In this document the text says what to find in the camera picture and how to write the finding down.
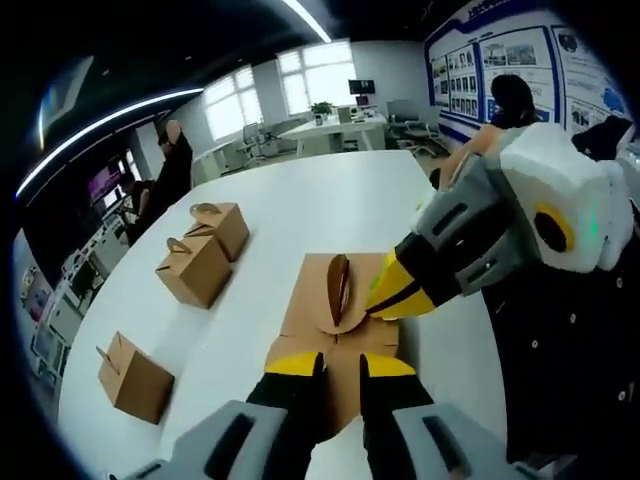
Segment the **kraft paper box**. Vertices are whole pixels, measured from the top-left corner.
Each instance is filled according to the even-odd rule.
[[[229,280],[231,264],[212,236],[167,240],[169,254],[156,269],[179,302],[210,308]]]
[[[338,291],[335,285],[340,282],[335,280],[340,275],[335,275],[331,267],[340,262],[334,260],[335,254],[307,254],[280,335],[267,355],[266,365],[298,353],[324,353],[333,435],[360,413],[360,354],[393,357],[397,353],[398,323],[369,318],[364,311],[371,282],[379,274],[385,256],[346,254],[349,287],[347,298],[339,302],[340,321],[335,322],[335,302],[330,298],[336,297],[331,290]]]
[[[237,203],[200,203],[192,205],[197,220],[185,237],[214,235],[227,259],[235,262],[249,238],[249,229]]]
[[[119,410],[157,425],[169,403],[174,377],[120,332],[102,357],[98,379]]]

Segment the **white table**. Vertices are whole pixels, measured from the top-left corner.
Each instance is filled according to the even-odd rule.
[[[376,114],[373,117],[367,117],[362,122],[340,123],[337,115],[330,115],[322,125],[316,125],[315,120],[307,122],[299,127],[293,128],[287,132],[281,133],[280,138],[287,140],[297,140],[298,149],[296,154],[300,156],[303,150],[303,142],[307,138],[331,135],[335,133],[359,133],[362,138],[366,150],[373,150],[371,139],[367,133],[376,128],[383,128],[387,124],[383,115]]]
[[[406,151],[318,156],[252,169],[192,190],[127,253],[91,305],[63,379],[59,426],[89,473],[124,476],[170,458],[176,439],[262,377],[307,252],[385,252],[433,190]],[[175,301],[154,273],[165,239],[192,223],[196,202],[238,202],[251,238],[210,310]],[[450,401],[506,438],[498,354],[481,297],[454,299],[421,320],[405,319],[401,341],[437,401]],[[159,426],[114,409],[98,382],[116,330],[177,377]],[[370,478],[356,418],[313,452],[307,478]]]

